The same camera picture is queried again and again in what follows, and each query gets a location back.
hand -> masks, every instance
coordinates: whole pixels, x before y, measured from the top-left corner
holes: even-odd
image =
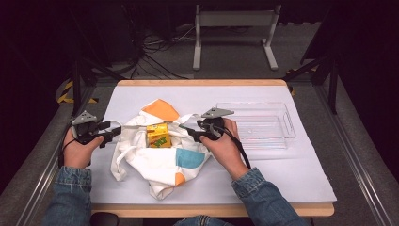
[[[64,138],[64,146],[73,140],[72,129],[70,128]],[[64,166],[84,169],[90,162],[91,154],[104,141],[103,136],[94,138],[90,143],[83,145],[73,141],[64,149]]]
[[[224,118],[224,124],[232,135],[239,139],[237,123]],[[241,154],[237,146],[235,146],[234,142],[226,133],[216,141],[205,136],[201,136],[199,139],[205,147],[211,150],[217,162],[226,169],[234,181],[249,171],[241,159]]]

table edge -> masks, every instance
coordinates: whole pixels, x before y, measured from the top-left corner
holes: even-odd
[[[301,217],[330,217],[332,202],[291,203]],[[243,204],[96,204],[92,213],[108,212],[120,218],[188,218],[206,215],[216,218],[247,217]]]
[[[121,80],[124,86],[287,86],[282,79]]]

orange patch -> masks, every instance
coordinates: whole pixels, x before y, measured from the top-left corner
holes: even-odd
[[[177,113],[173,106],[161,99],[143,107],[142,110],[164,121],[175,121],[179,119],[179,113]]]
[[[175,174],[175,185],[179,186],[185,182],[185,177],[180,172],[176,172]]]

denim sleeve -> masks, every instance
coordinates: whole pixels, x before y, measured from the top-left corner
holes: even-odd
[[[62,167],[42,225],[89,225],[91,171]]]
[[[307,225],[258,169],[231,183],[255,225]]]

yellow box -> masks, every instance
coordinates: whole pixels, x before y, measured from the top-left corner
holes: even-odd
[[[170,148],[172,146],[166,123],[148,125],[147,138],[150,148]]]

